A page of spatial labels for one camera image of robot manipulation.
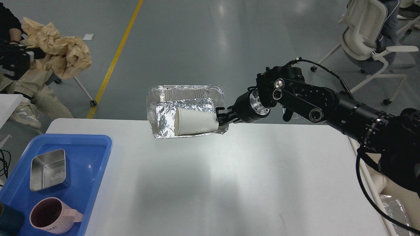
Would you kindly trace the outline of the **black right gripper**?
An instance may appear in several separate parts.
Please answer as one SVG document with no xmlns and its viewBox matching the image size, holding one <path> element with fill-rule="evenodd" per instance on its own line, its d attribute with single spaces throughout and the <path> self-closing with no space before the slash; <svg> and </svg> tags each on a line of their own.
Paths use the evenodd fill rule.
<svg viewBox="0 0 420 236">
<path fill-rule="evenodd" d="M 219 126 L 237 123 L 254 123 L 269 116 L 271 109 L 262 105 L 257 89 L 239 96 L 232 107 L 217 107 Z"/>
</svg>

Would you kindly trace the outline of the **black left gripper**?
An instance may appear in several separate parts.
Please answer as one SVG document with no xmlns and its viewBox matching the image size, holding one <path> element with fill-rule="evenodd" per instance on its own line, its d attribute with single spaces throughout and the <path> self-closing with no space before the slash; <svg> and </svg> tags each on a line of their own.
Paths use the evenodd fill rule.
<svg viewBox="0 0 420 236">
<path fill-rule="evenodd" d="M 30 69 L 31 61 L 45 57 L 46 53 L 40 48 L 2 42 L 0 46 L 1 74 L 9 79 L 19 80 Z"/>
</svg>

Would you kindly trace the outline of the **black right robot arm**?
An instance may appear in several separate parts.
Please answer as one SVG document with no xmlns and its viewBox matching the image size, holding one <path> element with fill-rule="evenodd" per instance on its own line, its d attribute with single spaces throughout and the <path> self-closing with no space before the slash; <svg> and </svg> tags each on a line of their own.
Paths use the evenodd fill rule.
<svg viewBox="0 0 420 236">
<path fill-rule="evenodd" d="M 277 104 L 285 108 L 283 120 L 296 113 L 312 123 L 324 122 L 345 136 L 356 140 L 356 175 L 360 188 L 372 207 L 391 223 L 419 235 L 419 230 L 388 216 L 369 197 L 361 180 L 360 162 L 383 174 L 397 185 L 419 194 L 419 110 L 404 109 L 394 116 L 356 101 L 345 82 L 331 70 L 343 91 L 309 85 L 295 64 L 267 67 L 256 77 L 256 85 L 239 96 L 234 105 L 217 107 L 221 127 L 231 123 L 253 123 L 268 117 Z"/>
</svg>

